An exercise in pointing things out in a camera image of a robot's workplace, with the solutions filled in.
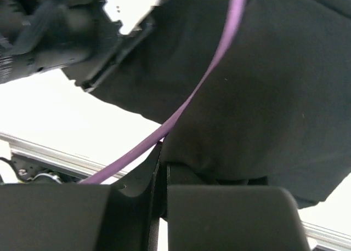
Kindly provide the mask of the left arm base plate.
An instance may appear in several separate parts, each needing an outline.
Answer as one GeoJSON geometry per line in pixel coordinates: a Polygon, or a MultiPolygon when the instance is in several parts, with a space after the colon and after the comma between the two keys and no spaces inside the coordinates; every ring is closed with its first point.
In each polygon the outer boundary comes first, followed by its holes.
{"type": "Polygon", "coordinates": [[[84,178],[84,175],[26,156],[1,157],[1,185],[77,183],[84,178]]]}

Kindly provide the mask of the black trousers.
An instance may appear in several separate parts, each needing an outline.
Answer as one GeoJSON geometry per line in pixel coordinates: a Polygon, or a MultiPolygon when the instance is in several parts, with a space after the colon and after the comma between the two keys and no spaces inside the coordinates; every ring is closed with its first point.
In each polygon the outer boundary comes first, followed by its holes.
{"type": "Polygon", "coordinates": [[[229,0],[169,0],[156,27],[92,95],[157,123],[195,93],[163,163],[208,182],[271,185],[300,208],[350,173],[350,0],[247,0],[207,75],[229,0]]]}

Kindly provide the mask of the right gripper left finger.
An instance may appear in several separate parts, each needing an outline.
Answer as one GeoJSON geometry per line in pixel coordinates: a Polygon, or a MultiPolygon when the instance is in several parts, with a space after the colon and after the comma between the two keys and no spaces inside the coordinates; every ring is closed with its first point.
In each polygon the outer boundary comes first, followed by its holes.
{"type": "Polygon", "coordinates": [[[1,186],[1,250],[156,250],[160,150],[111,185],[1,186]]]}

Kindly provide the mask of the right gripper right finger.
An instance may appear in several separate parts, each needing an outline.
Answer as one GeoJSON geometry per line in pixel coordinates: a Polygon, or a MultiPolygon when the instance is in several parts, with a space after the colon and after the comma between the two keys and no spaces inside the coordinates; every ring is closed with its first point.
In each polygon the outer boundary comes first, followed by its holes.
{"type": "Polygon", "coordinates": [[[309,250],[297,204],[280,187],[206,185],[167,166],[169,250],[309,250]]]}

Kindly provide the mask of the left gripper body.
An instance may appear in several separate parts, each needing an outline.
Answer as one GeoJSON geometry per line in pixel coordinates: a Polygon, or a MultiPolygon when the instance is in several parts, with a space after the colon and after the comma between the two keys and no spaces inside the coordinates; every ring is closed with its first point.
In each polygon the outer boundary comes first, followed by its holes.
{"type": "Polygon", "coordinates": [[[91,92],[154,28],[147,16],[129,34],[103,10],[106,0],[1,0],[1,83],[54,69],[91,92]]]}

